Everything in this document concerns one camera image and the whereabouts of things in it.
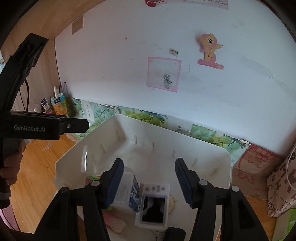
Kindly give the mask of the person's left hand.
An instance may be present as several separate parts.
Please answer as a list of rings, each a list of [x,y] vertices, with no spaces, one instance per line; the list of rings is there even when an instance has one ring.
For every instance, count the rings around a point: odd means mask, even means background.
[[[21,140],[18,151],[4,159],[4,167],[1,168],[1,177],[4,178],[9,186],[14,185],[17,181],[17,174],[20,170],[20,163],[25,149],[26,143],[24,140]]]

